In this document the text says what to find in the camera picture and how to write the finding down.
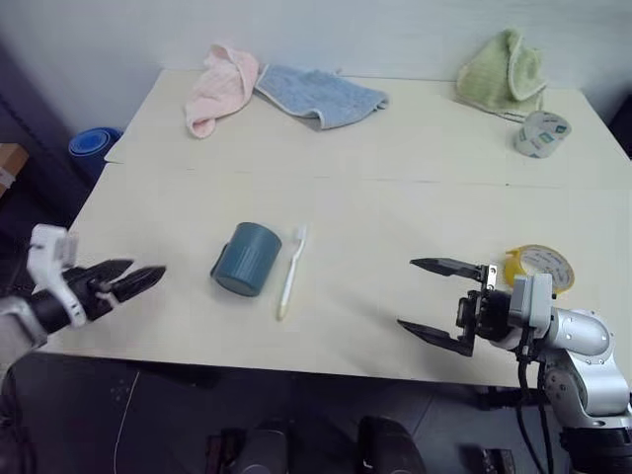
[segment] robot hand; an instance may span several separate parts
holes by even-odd
[[[34,228],[27,268],[39,291],[0,299],[0,382],[21,356],[42,346],[65,326],[82,326],[112,311],[160,280],[165,267],[146,267],[121,277],[132,260],[74,267],[76,241],[65,229]]]
[[[451,259],[411,263],[445,277],[474,279],[481,288],[468,291],[459,300],[456,325],[463,333],[457,339],[436,328],[399,321],[405,329],[463,356],[472,356],[476,336],[515,353],[525,394],[526,365],[539,362],[538,388],[546,393],[563,427],[561,443],[569,451],[574,469],[632,472],[630,389],[614,361],[614,334],[594,311],[553,307],[548,274],[517,276],[513,293],[508,294],[496,290],[498,269],[493,265],[474,266]],[[536,464],[543,472],[539,462]]]

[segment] yellow tape roll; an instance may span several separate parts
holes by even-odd
[[[507,252],[505,280],[513,287],[516,275],[551,274],[553,291],[563,293],[575,282],[571,264],[559,252],[543,245],[524,245]]]

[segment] table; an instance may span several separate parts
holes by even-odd
[[[516,125],[453,103],[450,85],[420,81],[361,80],[392,104],[349,127],[316,132],[254,98],[212,137],[194,140],[181,107],[195,77],[161,74],[73,226],[82,264],[131,257],[168,271],[116,313],[54,335],[45,350],[516,386],[514,358],[487,342],[462,357],[395,320],[455,335],[457,300],[476,287],[423,272],[408,265],[412,258],[501,263],[505,250],[540,243],[576,272],[556,304],[601,314],[631,378],[630,168],[580,93],[547,92],[550,110],[574,132],[552,157],[532,160],[510,147]],[[257,298],[208,276],[247,220],[283,241]],[[291,234],[301,223],[310,226],[308,244],[279,323]]]

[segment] towel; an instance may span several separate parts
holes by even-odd
[[[318,119],[321,129],[360,121],[388,104],[383,92],[333,74],[271,64],[262,72],[255,89],[291,116]]]
[[[215,119],[248,104],[259,72],[252,54],[218,44],[210,47],[204,65],[185,105],[187,128],[197,138],[213,133]]]
[[[464,102],[505,119],[523,121],[542,109],[546,82],[540,77],[541,53],[522,44],[522,34],[505,30],[463,66],[456,81]]]

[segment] blue towel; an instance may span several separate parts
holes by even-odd
[[[255,89],[292,116],[320,120],[321,129],[360,121],[385,109],[388,96],[321,71],[267,65]]]

